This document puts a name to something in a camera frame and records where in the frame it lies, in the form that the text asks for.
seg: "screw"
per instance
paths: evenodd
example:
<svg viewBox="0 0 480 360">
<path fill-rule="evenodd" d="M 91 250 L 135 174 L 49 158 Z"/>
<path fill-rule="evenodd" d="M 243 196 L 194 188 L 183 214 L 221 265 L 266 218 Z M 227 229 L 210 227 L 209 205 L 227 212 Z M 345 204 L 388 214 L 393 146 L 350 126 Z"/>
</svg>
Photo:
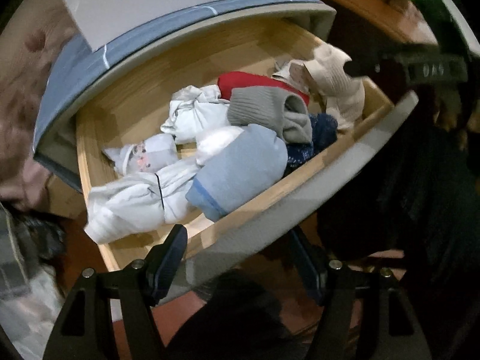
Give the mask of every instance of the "screw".
<svg viewBox="0 0 480 360">
<path fill-rule="evenodd" d="M 382 268 L 380 270 L 380 274 L 384 277 L 384 278 L 389 278 L 391 275 L 393 275 L 392 271 L 388 268 Z"/>
<path fill-rule="evenodd" d="M 93 274 L 95 273 L 95 269 L 93 268 L 85 268 L 82 272 L 82 276 L 84 278 L 91 278 Z"/>
<path fill-rule="evenodd" d="M 342 264 L 342 261 L 339 261 L 337 259 L 331 259 L 330 262 L 328 263 L 328 266 L 338 271 L 339 269 L 342 269 L 343 264 Z"/>
<path fill-rule="evenodd" d="M 132 267 L 133 269 L 140 269 L 140 268 L 142 268 L 144 265 L 145 265 L 145 260 L 143 260 L 143 259 L 134 259 L 134 260 L 131 262 L 131 267 Z"/>
</svg>

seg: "gray fabric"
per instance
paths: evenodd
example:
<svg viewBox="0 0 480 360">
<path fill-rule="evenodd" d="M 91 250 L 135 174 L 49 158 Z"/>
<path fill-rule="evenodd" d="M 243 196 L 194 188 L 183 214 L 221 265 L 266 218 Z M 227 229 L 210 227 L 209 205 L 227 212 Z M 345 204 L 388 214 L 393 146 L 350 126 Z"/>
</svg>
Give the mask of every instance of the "gray fabric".
<svg viewBox="0 0 480 360">
<path fill-rule="evenodd" d="M 250 124 L 197 173 L 185 197 L 218 221 L 279 181 L 287 158 L 274 131 Z"/>
<path fill-rule="evenodd" d="M 28 292 L 29 277 L 38 269 L 37 249 L 28 228 L 0 204 L 0 299 Z"/>
<path fill-rule="evenodd" d="M 267 127 L 287 143 L 311 143 L 307 106 L 299 95 L 283 88 L 235 88 L 226 117 L 232 126 Z"/>
<path fill-rule="evenodd" d="M 222 0 L 159 17 L 134 28 L 95 52 L 91 51 L 81 35 L 76 35 L 65 45 L 55 62 L 45 94 L 42 97 L 34 131 L 34 158 L 67 184 L 80 190 L 78 169 L 73 169 L 71 166 L 69 168 L 67 165 L 67 163 L 76 164 L 75 146 L 65 148 L 64 152 L 65 156 L 68 155 L 68 161 L 64 159 L 60 161 L 59 158 L 54 159 L 52 154 L 45 152 L 42 148 L 42 138 L 58 117 L 70 108 L 74 108 L 75 100 L 90 85 L 126 57 L 156 40 L 192 24 L 248 8 L 290 3 L 317 3 L 319 7 L 322 7 L 318 9 L 317 13 L 328 12 L 328 19 L 325 19 L 327 29 L 324 31 L 325 34 L 328 33 L 335 11 L 319 0 Z M 57 146 L 68 145 L 68 142 L 60 140 L 55 144 Z"/>
</svg>

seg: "folded white cloth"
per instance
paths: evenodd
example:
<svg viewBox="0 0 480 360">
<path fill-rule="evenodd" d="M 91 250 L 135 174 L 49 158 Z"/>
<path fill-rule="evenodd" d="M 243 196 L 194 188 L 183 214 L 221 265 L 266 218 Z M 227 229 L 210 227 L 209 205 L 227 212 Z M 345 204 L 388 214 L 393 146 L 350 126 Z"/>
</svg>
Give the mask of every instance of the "folded white cloth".
<svg viewBox="0 0 480 360">
<path fill-rule="evenodd" d="M 230 125 L 228 108 L 229 101 L 220 99 L 217 85 L 189 85 L 172 95 L 169 118 L 160 130 L 174 135 L 176 144 L 195 142 L 196 135 L 203 130 Z"/>
<path fill-rule="evenodd" d="M 328 43 L 316 47 L 313 56 L 304 66 L 323 97 L 326 113 L 337 120 L 339 130 L 353 127 L 363 113 L 365 89 L 361 79 L 353 79 L 343 70 L 351 58 Z"/>
<path fill-rule="evenodd" d="M 177 223 L 192 209 L 185 194 L 199 170 L 195 158 L 189 157 L 156 175 L 137 172 L 93 187 L 88 195 L 85 233 L 97 244 L 104 244 L 155 230 L 164 223 Z"/>
<path fill-rule="evenodd" d="M 205 130 L 197 135 L 197 151 L 195 158 L 200 166 L 220 153 L 230 145 L 241 133 L 243 128 L 238 126 L 225 126 L 215 130 Z"/>
<path fill-rule="evenodd" d="M 272 78 L 282 81 L 300 92 L 308 94 L 308 84 L 303 75 L 303 64 L 305 62 L 306 61 L 302 61 L 301 59 L 292 59 L 284 64 L 276 73 L 272 74 Z"/>
<path fill-rule="evenodd" d="M 153 135 L 139 144 L 105 148 L 103 152 L 115 163 L 114 169 L 121 176 L 135 172 L 155 173 L 179 160 L 170 134 Z"/>
</svg>

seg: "black fabric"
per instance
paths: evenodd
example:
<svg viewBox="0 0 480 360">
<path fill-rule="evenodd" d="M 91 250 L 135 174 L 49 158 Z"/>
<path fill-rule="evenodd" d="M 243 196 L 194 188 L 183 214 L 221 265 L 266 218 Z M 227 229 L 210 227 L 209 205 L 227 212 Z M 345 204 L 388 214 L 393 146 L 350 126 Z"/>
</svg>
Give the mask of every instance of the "black fabric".
<svg viewBox="0 0 480 360">
<path fill-rule="evenodd" d="M 405 251 L 402 280 L 434 359 L 480 353 L 480 197 L 454 136 L 415 112 L 351 183 L 318 210 L 324 244 L 342 259 Z"/>
<path fill-rule="evenodd" d="M 230 271 L 212 298 L 177 332 L 171 359 L 303 359 L 308 347 L 280 321 L 281 305 L 261 286 Z"/>
</svg>

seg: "rolled sock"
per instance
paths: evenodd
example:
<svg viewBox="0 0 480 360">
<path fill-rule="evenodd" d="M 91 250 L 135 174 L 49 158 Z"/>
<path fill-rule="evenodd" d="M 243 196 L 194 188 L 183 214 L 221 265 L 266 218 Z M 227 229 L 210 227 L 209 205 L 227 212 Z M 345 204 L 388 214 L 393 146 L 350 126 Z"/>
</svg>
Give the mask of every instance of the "rolled sock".
<svg viewBox="0 0 480 360">
<path fill-rule="evenodd" d="M 105 148 L 104 154 L 115 163 L 115 171 L 125 176 L 135 172 L 155 173 L 177 162 L 177 147 L 170 134 L 157 134 L 122 148 Z"/>
<path fill-rule="evenodd" d="M 195 142 L 199 132 L 229 125 L 228 107 L 229 102 L 220 98 L 217 85 L 190 85 L 172 95 L 169 118 L 160 130 L 174 135 L 178 145 Z"/>
<path fill-rule="evenodd" d="M 226 126 L 215 130 L 206 130 L 198 134 L 196 138 L 197 151 L 195 153 L 197 164 L 204 166 L 210 158 L 225 149 L 241 133 L 243 133 L 241 127 Z"/>
<path fill-rule="evenodd" d="M 104 244 L 155 230 L 164 223 L 177 223 L 192 209 L 185 194 L 199 169 L 195 158 L 189 157 L 164 167 L 157 175 L 137 172 L 93 187 L 88 195 L 85 233 Z"/>
<path fill-rule="evenodd" d="M 303 64 L 306 61 L 292 59 L 286 63 L 278 72 L 272 74 L 274 80 L 282 81 L 301 93 L 308 94 L 309 88 L 303 76 Z"/>
<path fill-rule="evenodd" d="M 326 113 L 337 120 L 339 130 L 353 127 L 363 113 L 365 90 L 361 79 L 353 79 L 343 70 L 351 58 L 328 43 L 315 48 L 313 55 L 314 59 L 304 66 L 323 96 Z"/>
<path fill-rule="evenodd" d="M 254 86 L 232 91 L 227 118 L 232 126 L 258 124 L 287 143 L 311 142 L 311 124 L 302 98 L 282 88 Z"/>
<path fill-rule="evenodd" d="M 307 144 L 292 143 L 286 146 L 289 154 L 287 163 L 292 168 L 299 167 L 337 141 L 338 124 L 333 116 L 310 114 L 310 121 L 313 142 Z"/>
<path fill-rule="evenodd" d="M 285 143 L 274 131 L 250 124 L 198 172 L 186 198 L 218 221 L 279 181 L 286 165 Z"/>
<path fill-rule="evenodd" d="M 250 86 L 269 86 L 283 88 L 289 92 L 299 95 L 306 105 L 310 101 L 308 89 L 305 93 L 277 79 L 258 74 L 245 73 L 242 71 L 232 71 L 230 73 L 221 74 L 218 77 L 218 87 L 220 88 L 222 99 L 230 100 L 232 91 L 235 88 L 248 88 Z"/>
</svg>

